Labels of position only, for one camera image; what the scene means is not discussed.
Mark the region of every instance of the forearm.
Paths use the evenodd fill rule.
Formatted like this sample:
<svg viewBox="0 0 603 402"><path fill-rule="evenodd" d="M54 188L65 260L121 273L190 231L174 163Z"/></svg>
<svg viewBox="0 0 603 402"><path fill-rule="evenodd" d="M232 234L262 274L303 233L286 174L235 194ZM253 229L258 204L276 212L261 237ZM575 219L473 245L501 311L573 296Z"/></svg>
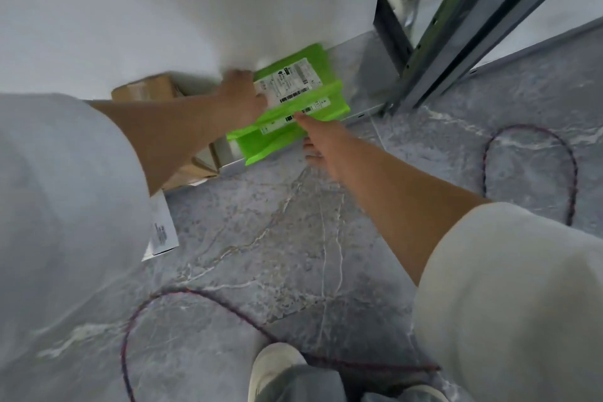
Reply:
<svg viewBox="0 0 603 402"><path fill-rule="evenodd" d="M192 156L226 133L229 118L219 96L174 101L90 101L130 141L152 195Z"/></svg>
<svg viewBox="0 0 603 402"><path fill-rule="evenodd" d="M468 211L489 202L363 140L338 148L330 158L342 183L417 285L445 233Z"/></svg>

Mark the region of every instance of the red cable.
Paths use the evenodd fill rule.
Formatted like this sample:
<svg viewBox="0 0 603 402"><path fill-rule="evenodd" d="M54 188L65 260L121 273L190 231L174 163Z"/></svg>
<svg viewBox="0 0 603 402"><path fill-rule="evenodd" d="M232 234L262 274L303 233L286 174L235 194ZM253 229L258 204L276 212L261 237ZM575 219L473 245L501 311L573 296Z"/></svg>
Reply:
<svg viewBox="0 0 603 402"><path fill-rule="evenodd" d="M570 189L569 208L568 208L568 216L566 219L566 223L568 226L571 226L573 216L574 216L575 210L576 210L576 197L578 194L578 164L573 155L572 149L569 147L569 145L563 139L561 139L561 137L559 137L557 134L555 134L554 132L552 132L548 129L539 128L538 126L533 126L531 124L513 124L511 126L506 126L504 128L499 129L498 131L496 131L496 133L492 136L492 138L488 140L488 142L486 143L486 147L484 149L484 157L483 157L483 161L482 161L482 194L483 194L483 196L486 197L486 159L488 156L488 150L490 149L490 145L492 144L492 142L495 139L498 138L498 136L500 136L500 134L502 134L505 131L511 130L511 129L529 129L532 131L546 133L548 135L551 135L555 139L557 139L568 152L569 157L572 161L572 165L573 165L573 182L572 182L572 187ZM136 402L136 398L134 397L134 391L132 390L132 385L130 384L130 375L128 373L128 364L127 364L128 339L130 338L130 333L132 332L132 329L134 328L134 325L136 324L137 318L149 305L151 305L151 303L153 303L153 301L160 299L164 296L168 296L171 294L180 294L180 293L194 294L194 295L203 297L205 299L208 299L212 302L215 302L222 308L225 308L226 310L228 310L230 313L236 314L241 320L243 320L243 322L246 322L247 324L252 326L258 332L260 332L260 334L262 334L264 337L266 337L270 342L272 342L272 343L280 342L280 340L275 335L273 335L269 331L265 330L262 326L257 324L252 318L247 316L245 313L239 311L236 307L233 307L232 305L230 305L227 301L224 301L224 300L218 298L211 291L204 291L202 289L190 289L187 287L173 287L173 286L165 287L165 288L151 294L147 300L145 300L143 303L141 303L138 306L138 308L136 309L136 311L134 311L132 316L130 316L130 319L128 320L126 327L125 327L125 333L124 333L124 338L121 343L121 352L120 352L121 373L122 373L122 377L124 379L125 390L128 393L128 398L130 399L130 402ZM340 368L347 367L347 368L360 369L360 370L394 371L394 372L405 372L405 373L438 372L441 370L440 366L437 364L427 364L427 365L422 365L422 366L371 364L371 363L363 363L363 362L350 362L350 361L345 361L345 360L341 360L341 359L331 359L331 358L324 357L324 356L315 356L310 353L302 353L302 354L306 358L306 360L320 363L326 367L340 367Z"/></svg>

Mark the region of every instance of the marble floor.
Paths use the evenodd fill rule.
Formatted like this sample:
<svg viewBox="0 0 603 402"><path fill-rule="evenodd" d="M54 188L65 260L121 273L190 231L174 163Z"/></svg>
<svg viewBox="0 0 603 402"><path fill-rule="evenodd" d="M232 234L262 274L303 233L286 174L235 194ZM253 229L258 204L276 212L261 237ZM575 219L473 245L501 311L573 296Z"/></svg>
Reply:
<svg viewBox="0 0 603 402"><path fill-rule="evenodd" d="M415 113L364 120L351 130L477 191L489 134L509 123L547 126L577 155L575 226L603 237L601 44L603 30L584 33L465 80ZM141 264L38 337L0 373L0 399L125 401L119 370L124 321L164 285L210 289L308 352L429 362L412 339L411 280L351 195L307 168L299 148L170 194L181 247ZM488 172L495 199L563 220L571 169L555 143L530 133L506 136L493 147ZM134 392L141 402L244 401L263 345L255 330L207 301L184 295L159 300L132 333ZM451 400L468 398L441 375L362 378L368 376L378 386L431 381Z"/></svg>

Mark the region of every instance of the white sneaker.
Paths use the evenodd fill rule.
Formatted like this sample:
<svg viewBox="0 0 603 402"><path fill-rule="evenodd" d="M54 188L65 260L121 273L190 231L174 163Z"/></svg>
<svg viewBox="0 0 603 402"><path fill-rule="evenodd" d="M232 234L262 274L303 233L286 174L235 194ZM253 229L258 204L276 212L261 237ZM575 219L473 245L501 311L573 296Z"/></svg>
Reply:
<svg viewBox="0 0 603 402"><path fill-rule="evenodd" d="M306 360L293 346L282 343L268 345L253 363L247 401L254 402L260 391L289 367L303 364Z"/></svg>
<svg viewBox="0 0 603 402"><path fill-rule="evenodd" d="M441 401L441 402L450 402L448 400L448 398L444 395L444 393L442 393L441 391L438 391L437 389L433 388L432 386L428 386L426 384L418 384L417 386L411 386L410 388L408 388L406 391L404 391L402 393L402 395L398 398L401 401L410 401L413 400L414 398L412 397L413 395L417 394L417 393L426 393L429 394L431 397L429 398L429 400L436 402L436 401ZM426 400L424 397L421 397L418 400Z"/></svg>

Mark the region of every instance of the green package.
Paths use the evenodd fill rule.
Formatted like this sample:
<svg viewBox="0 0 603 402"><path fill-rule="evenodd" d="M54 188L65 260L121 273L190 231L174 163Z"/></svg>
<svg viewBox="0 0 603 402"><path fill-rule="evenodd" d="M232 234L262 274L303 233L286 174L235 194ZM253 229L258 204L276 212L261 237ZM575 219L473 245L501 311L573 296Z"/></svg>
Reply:
<svg viewBox="0 0 603 402"><path fill-rule="evenodd" d="M341 80L329 66L326 52L314 44L255 74L256 90L266 94L268 110L244 129L230 132L245 156L245 165L302 138L305 131L293 120L302 111L330 121L350 111L341 95Z"/></svg>

